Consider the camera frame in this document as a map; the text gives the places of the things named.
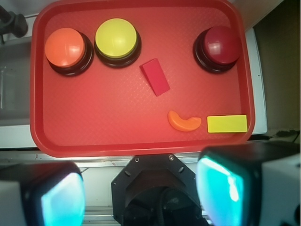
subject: block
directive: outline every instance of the block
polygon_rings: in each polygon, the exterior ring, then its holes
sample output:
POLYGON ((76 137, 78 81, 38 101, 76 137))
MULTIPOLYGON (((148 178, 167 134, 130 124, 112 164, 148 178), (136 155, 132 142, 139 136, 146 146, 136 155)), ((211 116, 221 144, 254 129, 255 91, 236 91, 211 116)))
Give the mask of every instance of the block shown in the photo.
POLYGON ((146 62, 140 68, 156 96, 170 90, 158 59, 155 58, 146 62))
POLYGON ((248 131, 246 115, 207 117, 208 133, 243 133, 248 131))

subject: cyan light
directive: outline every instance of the cyan light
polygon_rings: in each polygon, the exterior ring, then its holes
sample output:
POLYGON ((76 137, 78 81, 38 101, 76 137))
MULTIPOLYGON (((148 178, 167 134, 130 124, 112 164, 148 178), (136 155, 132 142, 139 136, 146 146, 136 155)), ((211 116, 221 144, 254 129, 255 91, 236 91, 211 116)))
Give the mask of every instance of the cyan light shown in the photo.
POLYGON ((242 225, 242 177, 204 156, 197 164, 196 182, 201 205, 214 225, 242 225))
POLYGON ((45 226, 80 226, 85 214, 82 177, 70 173, 41 198, 45 226))

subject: orange crescent piece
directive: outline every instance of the orange crescent piece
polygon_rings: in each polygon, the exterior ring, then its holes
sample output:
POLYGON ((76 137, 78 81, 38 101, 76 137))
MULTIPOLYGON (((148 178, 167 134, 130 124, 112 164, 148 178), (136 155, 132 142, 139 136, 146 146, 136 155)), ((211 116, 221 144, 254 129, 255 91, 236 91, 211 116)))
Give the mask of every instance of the orange crescent piece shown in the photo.
POLYGON ((169 111, 168 121, 173 128, 183 132, 196 130, 202 123, 201 118, 198 117, 192 117, 188 120, 184 120, 180 118, 178 113, 175 111, 169 111))

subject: red tray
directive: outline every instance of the red tray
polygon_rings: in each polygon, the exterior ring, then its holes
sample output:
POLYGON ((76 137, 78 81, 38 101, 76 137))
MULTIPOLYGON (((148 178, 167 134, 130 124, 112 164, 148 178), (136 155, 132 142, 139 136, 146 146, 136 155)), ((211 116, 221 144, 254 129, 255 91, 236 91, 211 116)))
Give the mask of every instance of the red tray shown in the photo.
POLYGON ((254 127, 254 103, 244 28, 223 0, 67 0, 37 17, 32 36, 31 133, 38 148, 56 157, 195 152, 208 145, 245 142, 254 127), (142 39, 138 60, 123 69, 106 67, 97 56, 76 77, 52 70, 44 54, 48 36, 63 27, 92 43, 110 18, 130 21, 142 39), (204 30, 225 25, 243 44, 237 64, 221 75, 196 63, 192 46, 204 30), (158 58, 170 90, 157 97, 139 66, 158 58), (182 118, 201 117, 200 128, 180 132, 169 110, 182 118), (209 134, 207 116, 245 114, 247 133, 209 134))

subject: yellow rectangular block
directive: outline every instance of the yellow rectangular block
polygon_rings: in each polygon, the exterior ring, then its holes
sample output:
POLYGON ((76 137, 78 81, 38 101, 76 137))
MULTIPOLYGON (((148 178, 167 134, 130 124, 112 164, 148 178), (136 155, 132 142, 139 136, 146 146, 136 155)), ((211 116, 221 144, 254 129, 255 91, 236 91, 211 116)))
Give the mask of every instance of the yellow rectangular block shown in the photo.
POLYGON ((246 115, 207 117, 208 133, 242 133, 248 131, 246 115))

